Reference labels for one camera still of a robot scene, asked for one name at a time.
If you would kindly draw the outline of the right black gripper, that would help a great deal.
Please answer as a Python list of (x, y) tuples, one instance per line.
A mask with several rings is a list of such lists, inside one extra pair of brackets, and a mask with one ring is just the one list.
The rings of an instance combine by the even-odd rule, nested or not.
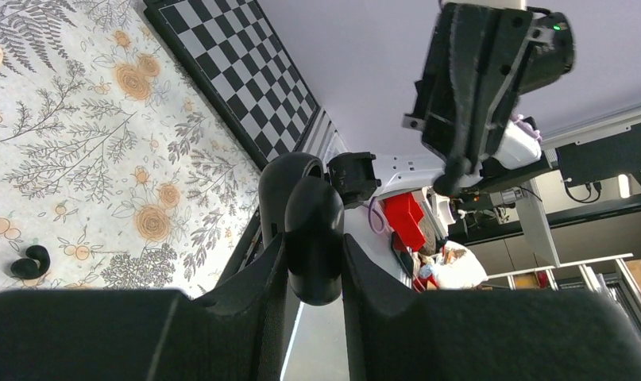
[(414, 109), (402, 126), (436, 132), (439, 123), (454, 136), (444, 151), (444, 174), (435, 190), (456, 195), (461, 178), (495, 151), (492, 134), (504, 130), (518, 96), (519, 68), (534, 26), (526, 9), (447, 2), (438, 15)]

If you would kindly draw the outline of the black earbud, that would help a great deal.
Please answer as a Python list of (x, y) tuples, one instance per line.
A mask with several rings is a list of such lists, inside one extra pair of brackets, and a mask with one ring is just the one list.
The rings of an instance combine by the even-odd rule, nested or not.
[(23, 280), (38, 279), (48, 272), (51, 258), (46, 247), (31, 245), (25, 250), (25, 258), (14, 261), (10, 266), (11, 273)]

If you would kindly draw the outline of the black earbud charging case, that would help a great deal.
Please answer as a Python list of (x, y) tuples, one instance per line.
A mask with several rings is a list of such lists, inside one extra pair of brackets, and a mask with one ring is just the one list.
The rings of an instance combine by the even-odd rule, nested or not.
[(258, 197), (264, 243), (282, 236), (295, 295), (312, 306), (332, 303), (342, 292), (344, 206), (320, 159), (276, 157), (262, 171)]

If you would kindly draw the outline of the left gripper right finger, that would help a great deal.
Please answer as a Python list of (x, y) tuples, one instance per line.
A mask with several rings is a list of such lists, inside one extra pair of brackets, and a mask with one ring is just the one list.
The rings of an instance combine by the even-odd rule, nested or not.
[(418, 293), (344, 237), (353, 380), (641, 380), (641, 340), (591, 291)]

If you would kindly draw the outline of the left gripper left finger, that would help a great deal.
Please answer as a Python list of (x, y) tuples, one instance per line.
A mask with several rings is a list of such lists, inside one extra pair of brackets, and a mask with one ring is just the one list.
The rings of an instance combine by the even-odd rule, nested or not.
[(0, 293), (0, 380), (277, 380), (282, 237), (202, 297), (163, 290)]

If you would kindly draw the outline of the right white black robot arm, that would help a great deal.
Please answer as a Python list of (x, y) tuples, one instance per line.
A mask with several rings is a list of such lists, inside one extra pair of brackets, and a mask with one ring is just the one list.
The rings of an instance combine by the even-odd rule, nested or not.
[(568, 18), (523, 1), (444, 2), (435, 20), (413, 109), (402, 126), (427, 153), (347, 152), (326, 179), (347, 208), (424, 187), (453, 197), (541, 159), (542, 138), (517, 121), (519, 98), (568, 74), (575, 43)]

